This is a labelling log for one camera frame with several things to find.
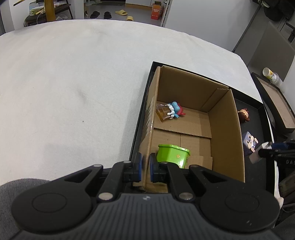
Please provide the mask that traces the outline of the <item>white charger block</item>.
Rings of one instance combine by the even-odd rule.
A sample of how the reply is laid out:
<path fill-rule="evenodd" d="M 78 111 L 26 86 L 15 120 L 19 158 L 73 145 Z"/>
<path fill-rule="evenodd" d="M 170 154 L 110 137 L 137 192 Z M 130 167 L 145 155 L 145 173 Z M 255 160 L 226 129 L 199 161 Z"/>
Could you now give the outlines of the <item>white charger block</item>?
<path fill-rule="evenodd" d="M 272 149 L 272 142 L 268 141 L 262 143 L 252 154 L 249 156 L 249 160 L 252 164 L 256 164 L 263 158 L 263 154 L 259 153 L 260 150 L 271 150 Z"/>

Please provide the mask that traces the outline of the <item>green hexagonal container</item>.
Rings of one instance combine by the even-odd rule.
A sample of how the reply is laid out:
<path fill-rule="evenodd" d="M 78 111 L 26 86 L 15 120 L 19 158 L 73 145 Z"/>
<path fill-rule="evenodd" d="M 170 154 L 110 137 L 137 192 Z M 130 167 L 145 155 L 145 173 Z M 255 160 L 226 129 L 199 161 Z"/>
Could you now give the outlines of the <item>green hexagonal container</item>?
<path fill-rule="evenodd" d="M 157 152 L 158 162 L 172 162 L 177 164 L 181 169 L 185 168 L 185 165 L 190 156 L 190 150 L 179 147 L 177 145 L 159 145 Z"/>

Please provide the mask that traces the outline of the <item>purple bunny cube toy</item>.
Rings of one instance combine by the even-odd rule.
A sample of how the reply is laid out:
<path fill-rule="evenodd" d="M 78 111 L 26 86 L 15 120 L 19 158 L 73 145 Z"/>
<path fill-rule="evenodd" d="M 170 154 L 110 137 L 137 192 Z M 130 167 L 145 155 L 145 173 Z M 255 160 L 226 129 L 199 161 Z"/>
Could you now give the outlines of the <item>purple bunny cube toy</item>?
<path fill-rule="evenodd" d="M 249 131 L 247 131 L 242 135 L 242 144 L 244 148 L 244 155 L 251 155 L 255 152 L 258 140 Z"/>

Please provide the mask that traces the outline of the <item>brown-haired doll head figurine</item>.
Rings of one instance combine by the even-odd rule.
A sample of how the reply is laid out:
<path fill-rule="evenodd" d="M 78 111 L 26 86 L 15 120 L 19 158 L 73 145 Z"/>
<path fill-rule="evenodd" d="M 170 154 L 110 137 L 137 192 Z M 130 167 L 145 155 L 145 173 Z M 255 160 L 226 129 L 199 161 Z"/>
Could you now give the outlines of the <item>brown-haired doll head figurine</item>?
<path fill-rule="evenodd" d="M 239 116 L 239 120 L 241 123 L 245 123 L 248 122 L 249 119 L 249 111 L 247 109 L 240 109 L 239 111 L 237 111 L 238 116 Z"/>

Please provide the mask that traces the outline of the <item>blue smurf figurine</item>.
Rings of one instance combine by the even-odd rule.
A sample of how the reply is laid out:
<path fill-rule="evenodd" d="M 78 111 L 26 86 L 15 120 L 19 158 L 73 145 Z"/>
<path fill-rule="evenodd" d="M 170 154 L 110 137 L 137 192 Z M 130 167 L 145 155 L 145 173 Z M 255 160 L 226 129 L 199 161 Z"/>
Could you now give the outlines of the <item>blue smurf figurine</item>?
<path fill-rule="evenodd" d="M 171 102 L 168 104 L 158 104 L 156 107 L 156 113 L 160 121 L 171 120 L 185 116 L 182 106 L 177 102 Z"/>

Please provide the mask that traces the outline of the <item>brown cardboard box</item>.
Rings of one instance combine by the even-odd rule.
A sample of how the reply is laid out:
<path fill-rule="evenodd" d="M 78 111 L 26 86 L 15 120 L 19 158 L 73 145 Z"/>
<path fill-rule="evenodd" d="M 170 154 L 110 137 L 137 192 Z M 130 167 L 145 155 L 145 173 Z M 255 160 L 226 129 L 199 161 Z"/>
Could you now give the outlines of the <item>brown cardboard box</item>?
<path fill-rule="evenodd" d="M 159 145 L 190 150 L 186 165 L 198 164 L 238 181 L 245 180 L 240 121 L 232 90 L 222 83 L 170 66 L 153 71 L 141 115 L 137 152 L 143 157 L 137 187 L 164 193 L 164 184 L 150 181 L 149 156 Z M 185 116 L 160 121 L 158 104 L 179 103 Z"/>

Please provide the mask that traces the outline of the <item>black framed brown board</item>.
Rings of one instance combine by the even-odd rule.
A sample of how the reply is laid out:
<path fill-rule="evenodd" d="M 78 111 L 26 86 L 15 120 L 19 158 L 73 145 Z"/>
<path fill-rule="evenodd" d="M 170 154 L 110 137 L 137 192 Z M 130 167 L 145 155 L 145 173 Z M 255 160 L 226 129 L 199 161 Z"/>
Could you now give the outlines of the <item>black framed brown board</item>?
<path fill-rule="evenodd" d="M 270 122 L 274 129 L 283 135 L 294 132 L 294 112 L 280 89 L 264 76 L 251 73 L 251 77 L 265 104 Z"/>

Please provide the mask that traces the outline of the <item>black shallow tray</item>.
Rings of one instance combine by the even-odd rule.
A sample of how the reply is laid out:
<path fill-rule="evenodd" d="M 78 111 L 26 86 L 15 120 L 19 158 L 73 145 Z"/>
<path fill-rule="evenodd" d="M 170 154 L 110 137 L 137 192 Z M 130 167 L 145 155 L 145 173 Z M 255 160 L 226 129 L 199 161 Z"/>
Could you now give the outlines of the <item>black shallow tray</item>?
<path fill-rule="evenodd" d="M 140 145 L 140 140 L 138 137 L 138 131 L 143 127 L 143 117 L 141 111 L 144 107 L 145 95 L 148 92 L 148 86 L 151 82 L 153 71 L 158 66 L 169 66 L 167 64 L 153 62 L 148 74 L 147 83 L 145 87 L 145 92 L 143 94 L 143 101 L 140 108 L 140 113 L 138 115 L 138 124 L 136 126 L 135 138 L 132 146 L 132 153 L 137 153 L 137 149 Z M 247 109 L 249 111 L 249 121 L 245 123 L 240 122 L 241 134 L 243 135 L 249 131 L 255 138 L 257 138 L 259 143 L 264 143 L 265 141 L 270 141 L 272 139 L 270 127 L 268 124 L 268 116 L 266 114 L 265 107 L 263 103 L 252 97 L 232 88 L 233 97 L 235 99 L 235 105 L 237 111 L 240 109 Z M 244 169 L 245 169 L 245 183 L 253 184 L 259 188 L 270 188 L 274 182 L 275 178 L 275 164 L 269 160 L 261 160 L 256 164 L 252 164 L 249 160 L 248 155 L 244 155 Z"/>

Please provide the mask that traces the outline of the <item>yellow paper cup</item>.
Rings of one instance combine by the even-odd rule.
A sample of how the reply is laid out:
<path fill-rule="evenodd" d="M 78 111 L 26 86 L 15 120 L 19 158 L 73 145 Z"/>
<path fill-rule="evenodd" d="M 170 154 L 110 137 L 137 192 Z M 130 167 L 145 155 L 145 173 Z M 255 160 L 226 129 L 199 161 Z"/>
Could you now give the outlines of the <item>yellow paper cup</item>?
<path fill-rule="evenodd" d="M 277 73 L 274 73 L 269 68 L 264 68 L 262 71 L 263 75 L 277 88 L 280 88 L 282 85 L 282 80 Z"/>

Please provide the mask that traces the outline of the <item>black hanging clothes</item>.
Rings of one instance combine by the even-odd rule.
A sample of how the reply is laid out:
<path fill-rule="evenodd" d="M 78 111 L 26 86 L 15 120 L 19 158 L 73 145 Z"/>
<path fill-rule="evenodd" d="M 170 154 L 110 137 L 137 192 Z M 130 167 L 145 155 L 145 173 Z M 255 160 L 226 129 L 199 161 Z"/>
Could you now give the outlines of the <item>black hanging clothes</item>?
<path fill-rule="evenodd" d="M 265 16 L 275 22 L 283 18 L 291 20 L 294 15 L 294 0 L 253 0 L 253 2 L 262 6 Z"/>

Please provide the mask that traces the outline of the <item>black slipper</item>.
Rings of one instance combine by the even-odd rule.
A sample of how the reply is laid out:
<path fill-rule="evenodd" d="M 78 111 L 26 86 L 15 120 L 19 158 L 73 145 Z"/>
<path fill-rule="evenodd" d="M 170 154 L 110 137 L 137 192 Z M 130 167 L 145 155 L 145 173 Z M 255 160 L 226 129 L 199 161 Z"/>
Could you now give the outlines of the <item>black slipper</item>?
<path fill-rule="evenodd" d="M 100 12 L 98 12 L 98 11 L 94 11 L 94 12 L 90 15 L 90 18 L 91 18 L 91 19 L 94 19 L 94 18 L 97 18 L 99 15 L 100 15 Z"/>
<path fill-rule="evenodd" d="M 112 18 L 112 15 L 111 15 L 111 13 L 110 13 L 109 11 L 106 11 L 106 12 L 104 13 L 103 18 L 104 18 L 105 20 L 109 20 L 109 19 Z"/>

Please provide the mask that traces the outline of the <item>left yellow slipper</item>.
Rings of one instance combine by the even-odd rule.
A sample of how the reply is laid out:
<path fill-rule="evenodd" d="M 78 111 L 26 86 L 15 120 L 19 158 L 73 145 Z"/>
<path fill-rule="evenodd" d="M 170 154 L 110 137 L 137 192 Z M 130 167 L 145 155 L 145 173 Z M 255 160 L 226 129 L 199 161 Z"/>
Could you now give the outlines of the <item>left yellow slipper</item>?
<path fill-rule="evenodd" d="M 119 16 L 127 16 L 128 13 L 125 10 L 115 11 L 115 13 Z"/>

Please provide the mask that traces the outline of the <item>left black slipper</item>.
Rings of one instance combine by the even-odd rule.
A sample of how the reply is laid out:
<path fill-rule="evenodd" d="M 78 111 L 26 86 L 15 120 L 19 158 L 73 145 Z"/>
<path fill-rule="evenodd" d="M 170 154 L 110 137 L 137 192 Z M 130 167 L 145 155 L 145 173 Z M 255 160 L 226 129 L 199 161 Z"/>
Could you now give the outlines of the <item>left black slipper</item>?
<path fill-rule="evenodd" d="M 94 12 L 90 15 L 90 18 L 91 18 L 91 19 L 94 19 L 94 18 L 97 18 L 99 15 L 100 15 L 100 12 L 98 12 L 98 11 L 94 11 Z"/>

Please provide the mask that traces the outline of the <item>orange cardboard box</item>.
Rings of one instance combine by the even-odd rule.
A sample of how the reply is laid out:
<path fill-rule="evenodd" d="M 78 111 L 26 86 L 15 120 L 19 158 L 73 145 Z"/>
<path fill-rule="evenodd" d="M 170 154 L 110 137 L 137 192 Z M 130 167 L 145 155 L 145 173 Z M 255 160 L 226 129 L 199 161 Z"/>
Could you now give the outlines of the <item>orange cardboard box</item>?
<path fill-rule="evenodd" d="M 162 1 L 154 1 L 154 3 L 152 4 L 151 19 L 159 20 L 162 16 L 162 11 L 163 11 Z"/>

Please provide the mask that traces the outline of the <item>yellow side table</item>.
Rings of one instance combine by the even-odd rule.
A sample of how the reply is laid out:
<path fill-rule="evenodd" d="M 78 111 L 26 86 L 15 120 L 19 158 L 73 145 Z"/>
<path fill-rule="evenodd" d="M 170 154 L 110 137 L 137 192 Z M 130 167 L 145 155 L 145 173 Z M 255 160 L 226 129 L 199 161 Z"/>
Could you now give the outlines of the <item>yellow side table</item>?
<path fill-rule="evenodd" d="M 18 30 L 55 20 L 73 20 L 69 1 L 9 1 L 13 27 Z"/>

